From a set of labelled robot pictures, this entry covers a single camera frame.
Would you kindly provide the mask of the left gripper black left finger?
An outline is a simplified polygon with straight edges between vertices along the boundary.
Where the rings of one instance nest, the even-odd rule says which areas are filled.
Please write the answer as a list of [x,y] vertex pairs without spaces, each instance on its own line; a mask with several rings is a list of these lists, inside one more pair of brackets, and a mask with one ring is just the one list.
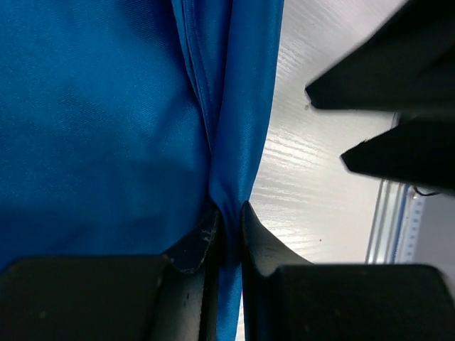
[[22,258],[1,272],[2,340],[214,340],[223,218],[153,256]]

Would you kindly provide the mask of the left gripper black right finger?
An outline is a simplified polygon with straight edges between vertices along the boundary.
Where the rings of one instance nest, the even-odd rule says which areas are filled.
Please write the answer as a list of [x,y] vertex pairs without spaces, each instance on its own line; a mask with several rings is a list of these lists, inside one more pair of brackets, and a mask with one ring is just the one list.
[[247,340],[453,340],[454,289],[433,266],[312,264],[241,211]]

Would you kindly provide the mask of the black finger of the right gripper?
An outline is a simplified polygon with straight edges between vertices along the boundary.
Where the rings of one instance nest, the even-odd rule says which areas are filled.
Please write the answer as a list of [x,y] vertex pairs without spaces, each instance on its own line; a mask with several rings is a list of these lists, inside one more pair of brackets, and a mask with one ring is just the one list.
[[361,175],[454,194],[454,122],[411,119],[341,154]]
[[317,109],[454,111],[454,2],[407,1],[306,86]]

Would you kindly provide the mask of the blue cloth napkin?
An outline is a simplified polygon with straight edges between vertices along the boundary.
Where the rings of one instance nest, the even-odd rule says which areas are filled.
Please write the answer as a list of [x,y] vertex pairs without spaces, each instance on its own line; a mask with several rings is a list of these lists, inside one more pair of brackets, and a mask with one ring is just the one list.
[[269,125],[282,1],[2,1],[1,263],[156,254],[214,202],[217,339]]

